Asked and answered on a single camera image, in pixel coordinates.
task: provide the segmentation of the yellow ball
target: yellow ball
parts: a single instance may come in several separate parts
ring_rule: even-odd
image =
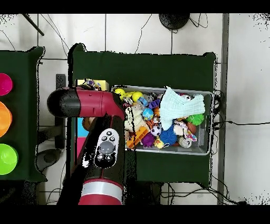
[[[120,96],[121,100],[123,100],[123,98],[126,94],[126,92],[123,89],[116,89],[114,92]]]
[[[133,100],[133,102],[137,102],[137,100],[140,98],[140,97],[142,97],[143,96],[143,94],[141,93],[141,92],[135,92],[135,93],[133,93],[133,95],[132,95],[132,100]]]

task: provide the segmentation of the red ball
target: red ball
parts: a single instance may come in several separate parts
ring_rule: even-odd
[[[190,122],[187,123],[187,126],[188,126],[188,129],[190,130],[190,132],[195,135],[195,133],[197,131],[196,126]]]

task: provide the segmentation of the plastic bin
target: plastic bin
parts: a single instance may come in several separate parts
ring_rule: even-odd
[[[139,91],[143,94],[149,94],[154,92],[156,94],[162,94],[166,91],[165,88],[151,88],[151,87],[138,87],[138,86],[123,86],[114,85],[111,91],[117,88],[125,90],[125,92]],[[205,119],[200,126],[197,126],[196,137],[197,141],[193,142],[190,148],[183,148],[181,146],[169,146],[162,149],[157,147],[144,147],[141,144],[137,144],[135,149],[141,152],[151,153],[171,153],[171,154],[186,154],[186,155],[207,155],[211,151],[211,136],[213,133],[213,109],[214,109],[214,95],[207,91],[195,91],[195,90],[180,90],[173,89],[176,93],[187,93],[189,95],[202,94],[205,104]]]

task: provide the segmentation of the dark green table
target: dark green table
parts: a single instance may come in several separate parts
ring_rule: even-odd
[[[74,84],[75,79],[91,78],[106,80],[110,86],[170,86],[213,92],[215,59],[214,53],[196,56],[86,52],[83,44],[76,44],[69,52],[69,84]],[[71,140],[71,161],[74,161],[73,150],[74,138]],[[209,186],[209,159],[210,154],[137,152],[137,178],[138,181],[197,182]]]
[[[18,164],[0,180],[45,181],[35,167],[37,145],[37,63],[44,53],[43,47],[27,52],[0,51],[0,73],[8,74],[13,81],[10,93],[0,97],[12,113],[12,124],[0,143],[14,147],[18,152]]]

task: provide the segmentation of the light blue cloth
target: light blue cloth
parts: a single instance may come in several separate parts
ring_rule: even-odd
[[[160,103],[160,122],[163,130],[168,130],[172,120],[205,112],[204,97],[195,95],[191,101],[179,96],[170,87],[167,87]]]

